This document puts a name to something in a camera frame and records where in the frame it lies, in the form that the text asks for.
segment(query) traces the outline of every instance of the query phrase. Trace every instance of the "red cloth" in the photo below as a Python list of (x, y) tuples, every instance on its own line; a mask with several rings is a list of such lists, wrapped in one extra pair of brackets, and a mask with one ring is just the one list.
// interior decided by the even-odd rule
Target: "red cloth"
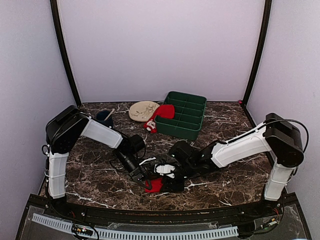
[(159, 106), (153, 113), (152, 117), (143, 125), (145, 129), (152, 134), (157, 132), (155, 118), (159, 116), (165, 119), (173, 119), (175, 117), (175, 106), (171, 104), (165, 104)]
[(153, 179), (150, 181), (151, 182), (151, 190), (148, 189), (144, 189), (146, 193), (159, 193), (160, 189), (162, 188), (163, 184), (162, 184), (162, 177), (157, 178), (157, 179)]

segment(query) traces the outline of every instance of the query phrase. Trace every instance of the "red and white toy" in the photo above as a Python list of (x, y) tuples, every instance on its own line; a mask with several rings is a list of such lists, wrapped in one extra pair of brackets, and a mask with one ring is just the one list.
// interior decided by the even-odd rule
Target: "red and white toy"
[(175, 107), (171, 104), (159, 106), (153, 113), (152, 117), (143, 125), (152, 134), (157, 132), (155, 118), (159, 116), (165, 119), (173, 119), (175, 117)]

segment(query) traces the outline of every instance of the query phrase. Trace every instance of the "black metal frame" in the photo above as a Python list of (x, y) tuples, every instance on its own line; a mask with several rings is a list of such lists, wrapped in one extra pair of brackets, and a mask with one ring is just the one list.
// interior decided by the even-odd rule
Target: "black metal frame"
[[(285, 206), (292, 204), (296, 205), (303, 228), (305, 230), (305, 235), (307, 239), (311, 239), (311, 234), (296, 194), (285, 194), (283, 197), (283, 203)], [(241, 215), (241, 212), (245, 212), (247, 209), (256, 208), (258, 204), (259, 202), (253, 202), (238, 206), (185, 211), (117, 210), (85, 206), (74, 203), (67, 203), (67, 207), (68, 209), (72, 209), (77, 220), (98, 226), (108, 226), (110, 223), (127, 223), (137, 225), (176, 225), (212, 222), (218, 222), (220, 226), (229, 224), (233, 226), (243, 226), (253, 223), (253, 218)], [(23, 211), (16, 235), (16, 240), (21, 238), (30, 206), (44, 209), (44, 213), (47, 215), (60, 217), (50, 207), (47, 207), (48, 200), (45, 197), (31, 194)]]
[(245, 106), (248, 104), (252, 89), (254, 87), (255, 80), (257, 77), (257, 72), (259, 69), (260, 61), (261, 61), (262, 52), (264, 50), (264, 45), (265, 45), (267, 30), (268, 30), (268, 24), (269, 24), (269, 18), (270, 18), (270, 12), (271, 12), (271, 5), (272, 5), (272, 0), (265, 0), (263, 17), (262, 17), (262, 24), (261, 24), (260, 35), (259, 35), (259, 41), (258, 41), (258, 45), (256, 47), (256, 52), (255, 52), (255, 56), (254, 56), (254, 60), (253, 60), (253, 65), (252, 65), (249, 81), (246, 86), (245, 93), (244, 93), (243, 100), (242, 100), (242, 103)]
[[(67, 75), (67, 78), (69, 81), (69, 85), (70, 85), (75, 103), (78, 107), (80, 107), (82, 102), (81, 102), (81, 99), (79, 96), (79, 92), (78, 92), (78, 89), (76, 86), (76, 82), (75, 82), (75, 79), (74, 79), (74, 76), (72, 73), (72, 69), (71, 69), (68, 54), (67, 54), (66, 44), (65, 44), (65, 40), (64, 40), (64, 36), (63, 36), (60, 17), (59, 17), (58, 3), (57, 3), (57, 0), (50, 0), (50, 2), (51, 2), (51, 11), (52, 11), (52, 17), (53, 17), (56, 38), (58, 40), (65, 72), (66, 72), (66, 75)], [(269, 23), (269, 18), (270, 18), (270, 12), (271, 12), (271, 5), (272, 5), (272, 0), (265, 0), (259, 40), (258, 40), (256, 52), (255, 52), (255, 57), (254, 57), (250, 77), (249, 77), (249, 80), (248, 80), (248, 83), (246, 86), (246, 90), (245, 90), (245, 93), (243, 96), (243, 100), (242, 100), (242, 103), (245, 106), (247, 105), (247, 103), (249, 101), (249, 98), (250, 98), (250, 95), (251, 95), (251, 92), (252, 92), (252, 89), (253, 89), (253, 86), (255, 83), (255, 79), (257, 76), (262, 52), (264, 49), (266, 35), (267, 35), (267, 29), (268, 29), (268, 23)]]
[(64, 35), (61, 27), (61, 22), (60, 22), (60, 17), (59, 17), (59, 9), (58, 9), (58, 3), (57, 0), (50, 0), (51, 3), (51, 12), (52, 12), (52, 18), (53, 18), (53, 24), (54, 24), (54, 29), (55, 29), (55, 34), (56, 34), (56, 39), (58, 41), (58, 45), (60, 48), (60, 54), (62, 57), (64, 69), (66, 76), (69, 81), (69, 85), (73, 94), (74, 101), (78, 107), (81, 106), (81, 99), (77, 90), (76, 82), (74, 75), (71, 70), (71, 65), (69, 62), (68, 54), (67, 54), (67, 49), (66, 49), (66, 44), (64, 40)]

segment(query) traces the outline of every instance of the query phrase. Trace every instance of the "black cable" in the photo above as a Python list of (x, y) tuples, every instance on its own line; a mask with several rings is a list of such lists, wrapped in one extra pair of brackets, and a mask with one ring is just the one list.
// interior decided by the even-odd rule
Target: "black cable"
[(113, 130), (116, 131), (116, 132), (118, 132), (118, 133), (120, 133), (121, 135), (123, 135), (123, 136), (124, 136), (126, 139), (128, 139), (128, 141), (130, 142), (131, 146), (133, 147), (133, 149), (134, 149), (134, 151), (135, 151), (135, 156), (133, 156), (133, 157), (135, 157), (135, 159), (136, 159), (136, 161), (137, 161), (137, 163), (138, 163), (138, 167), (137, 167), (137, 168), (139, 168), (139, 170), (140, 170), (141, 173), (145, 172), (145, 177), (146, 177), (146, 181), (147, 181), (147, 183), (148, 183), (148, 187), (147, 187), (145, 184), (143, 184), (142, 182), (140, 182), (140, 181), (134, 181), (134, 182), (137, 183), (138, 185), (140, 185), (140, 186), (148, 189), (148, 190), (151, 190), (151, 189), (152, 189), (151, 181), (150, 181), (150, 179), (149, 179), (146, 171), (143, 171), (143, 169), (142, 169), (142, 167), (141, 167), (141, 165), (140, 165), (140, 160), (145, 157), (146, 152), (147, 152), (146, 143), (144, 143), (144, 153), (143, 153), (143, 156), (142, 156), (141, 158), (139, 158), (136, 145), (133, 143), (133, 141), (132, 141), (125, 133), (123, 133), (123, 132), (121, 132), (121, 131), (119, 131), (119, 130), (117, 130), (117, 129), (114, 129), (114, 128), (113, 128)]
[(122, 171), (120, 171), (118, 168), (116, 168), (116, 167), (113, 165), (112, 160), (109, 160), (109, 164), (110, 164), (110, 166), (111, 166), (114, 170), (116, 170), (116, 171), (119, 172), (119, 173), (123, 173), (124, 171), (126, 171), (125, 168), (123, 168)]
[(228, 144), (227, 142), (222, 141), (222, 140), (220, 140), (220, 139), (218, 139), (218, 140), (216, 140), (216, 141), (214, 141), (214, 142), (218, 142), (219, 144)]
[[(77, 112), (77, 113), (73, 114), (72, 116), (70, 116), (70, 117), (58, 128), (58, 130), (55, 132), (55, 134), (54, 134), (53, 137), (52, 137), (52, 141), (53, 141), (54, 138), (57, 136), (57, 134), (58, 134), (58, 132), (60, 131), (60, 129), (65, 126), (65, 124), (68, 122), (68, 120), (74, 118), (74, 117), (77, 116), (77, 115), (84, 115), (84, 116), (88, 117), (89, 119), (92, 119), (93, 121), (101, 124), (101, 122), (99, 122), (97, 119), (91, 117), (90, 115), (88, 115), (88, 114), (86, 114), (86, 113), (84, 113), (84, 112)], [(121, 131), (119, 131), (119, 130), (117, 130), (117, 129), (114, 129), (114, 128), (112, 128), (112, 130), (120, 133), (122, 136), (124, 136), (125, 138), (127, 138), (127, 139), (129, 140), (130, 144), (131, 144), (131, 145), (133, 146), (133, 148), (134, 148), (134, 151), (135, 151), (135, 153), (136, 153), (136, 159), (137, 159), (138, 161), (145, 157), (146, 152), (147, 152), (146, 144), (144, 144), (144, 153), (143, 153), (143, 156), (139, 158), (138, 153), (137, 153), (137, 151), (136, 151), (136, 146), (135, 146), (135, 144), (132, 142), (132, 140), (128, 137), (128, 135), (126, 135), (125, 133), (123, 133), (123, 132), (121, 132)]]
[(276, 227), (278, 227), (278, 225), (281, 223), (282, 219), (284, 218), (285, 215), (285, 198), (282, 197), (282, 216), (279, 220), (279, 222), (271, 229), (269, 229), (268, 231), (264, 231), (264, 232), (256, 232), (254, 235), (260, 235), (260, 234), (267, 234), (270, 233), (271, 231), (273, 231)]
[(62, 217), (63, 219), (72, 221), (72, 224), (73, 224), (74, 222), (78, 222), (78, 223), (83, 224), (83, 225), (85, 225), (85, 226), (89, 226), (93, 231), (95, 231), (95, 233), (96, 233), (96, 239), (97, 239), (97, 240), (100, 239), (100, 236), (99, 236), (98, 231), (97, 231), (93, 226), (91, 226), (90, 223), (87, 223), (87, 222), (84, 222), (84, 221), (81, 221), (81, 220), (78, 220), (78, 219), (75, 219), (75, 218), (71, 218), (71, 217), (68, 217), (68, 216), (64, 216), (63, 214), (61, 214), (60, 212), (58, 212), (58, 211), (54, 208), (54, 206), (52, 205), (52, 202), (51, 202), (51, 196), (49, 195), (49, 182), (46, 182), (46, 184), (45, 184), (45, 195), (46, 195), (46, 198), (48, 199), (48, 203), (49, 203), (50, 207), (53, 209), (53, 211), (54, 211), (57, 215), (59, 215), (59, 216)]
[(282, 197), (282, 216), (280, 218), (280, 220), (278, 221), (278, 223), (272, 227), (271, 229), (267, 230), (267, 231), (262, 231), (262, 232), (258, 232), (258, 231), (261, 231), (261, 230), (264, 230), (268, 227), (264, 227), (264, 228), (257, 228), (253, 231), (249, 231), (249, 232), (239, 232), (239, 234), (241, 235), (249, 235), (249, 234), (253, 234), (253, 235), (261, 235), (261, 234), (267, 234), (267, 233), (270, 233), (271, 231), (273, 231), (276, 227), (278, 227), (278, 225), (281, 223), (281, 221), (283, 220), (284, 218), (284, 215), (285, 215), (285, 198)]
[(294, 176), (294, 175), (296, 175), (296, 174), (297, 174), (297, 172), (298, 172), (298, 168), (299, 168), (299, 166), (296, 166), (296, 168), (295, 168), (294, 172), (292, 173), (292, 176)]
[(46, 155), (46, 156), (47, 156), (47, 154), (50, 152), (50, 151), (49, 151), (49, 147), (48, 147), (47, 145), (43, 145), (43, 146), (41, 147), (41, 152), (42, 152), (43, 155)]
[(294, 119), (279, 119), (279, 120), (267, 122), (267, 123), (263, 124), (261, 127), (259, 127), (257, 130), (260, 130), (260, 129), (262, 129), (265, 126), (268, 126), (270, 124), (280, 123), (280, 122), (292, 122), (292, 123), (299, 124), (304, 128), (305, 133), (306, 133), (306, 142), (305, 142), (305, 146), (303, 148), (303, 153), (305, 153), (305, 151), (306, 151), (306, 149), (308, 147), (308, 144), (309, 144), (309, 131), (308, 131), (307, 127), (300, 121), (297, 121), (297, 120), (294, 120)]
[(82, 236), (80, 236), (78, 233), (77, 233), (77, 231), (75, 231), (75, 232), (72, 232), (74, 235), (74, 237), (76, 238), (76, 239), (79, 239), (79, 240), (87, 240), (88, 239), (88, 237), (82, 237)]
[(250, 215), (250, 214), (241, 214), (238, 213), (237, 216), (244, 216), (244, 217), (248, 217), (248, 218), (253, 218), (253, 219), (257, 219), (257, 218), (261, 218), (263, 216), (263, 214), (260, 215)]
[(305, 146), (304, 146), (304, 149), (303, 149), (303, 153), (304, 153), (306, 151), (308, 143), (309, 143), (309, 131), (308, 131), (307, 127), (302, 122), (294, 120), (294, 119), (279, 119), (279, 120), (274, 120), (274, 121), (267, 122), (267, 123), (263, 124), (262, 126), (260, 126), (259, 128), (255, 129), (255, 130), (252, 130), (252, 131), (249, 131), (248, 133), (244, 134), (243, 136), (240, 136), (238, 138), (229, 140), (228, 142), (224, 142), (224, 144), (233, 143), (233, 142), (235, 142), (235, 141), (237, 141), (239, 139), (242, 139), (242, 138), (254, 133), (256, 130), (260, 130), (260, 129), (264, 128), (265, 126), (268, 126), (268, 125), (274, 124), (274, 123), (279, 123), (279, 122), (293, 122), (293, 123), (299, 124), (300, 126), (302, 126), (304, 128), (305, 133), (306, 133), (306, 142), (305, 142)]

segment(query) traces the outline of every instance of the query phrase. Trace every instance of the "white wall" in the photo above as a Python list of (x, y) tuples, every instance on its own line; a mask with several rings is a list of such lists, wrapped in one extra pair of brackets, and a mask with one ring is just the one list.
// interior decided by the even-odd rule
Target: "white wall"
[(275, 112), (309, 129), (305, 161), (287, 189), (296, 192), (313, 239), (319, 239), (320, 2), (277, 0), (272, 5), (248, 110), (257, 123)]
[(83, 102), (242, 99), (264, 0), (59, 0)]
[(0, 239), (15, 239), (44, 177), (47, 122), (74, 104), (50, 1), (0, 3)]

